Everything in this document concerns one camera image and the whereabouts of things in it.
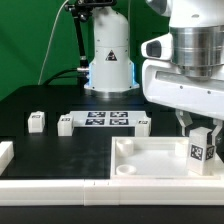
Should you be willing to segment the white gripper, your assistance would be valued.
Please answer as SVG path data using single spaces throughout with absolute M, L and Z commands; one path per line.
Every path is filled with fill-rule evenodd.
M 177 109 L 182 135 L 193 123 L 188 112 L 214 118 L 213 145 L 222 142 L 224 120 L 224 80 L 212 77 L 202 81 L 182 75 L 170 62 L 150 60 L 142 66 L 142 88 L 149 102 Z

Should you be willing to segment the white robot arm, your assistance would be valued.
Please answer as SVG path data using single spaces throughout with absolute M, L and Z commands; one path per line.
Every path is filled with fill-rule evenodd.
M 184 113 L 224 124 L 224 0 L 141 0 L 169 24 L 146 16 L 140 9 L 131 33 L 141 47 L 141 81 L 145 98 Z M 136 87 L 127 65 L 124 31 L 115 24 L 112 10 L 94 15 L 94 47 L 89 94 L 110 97 Z

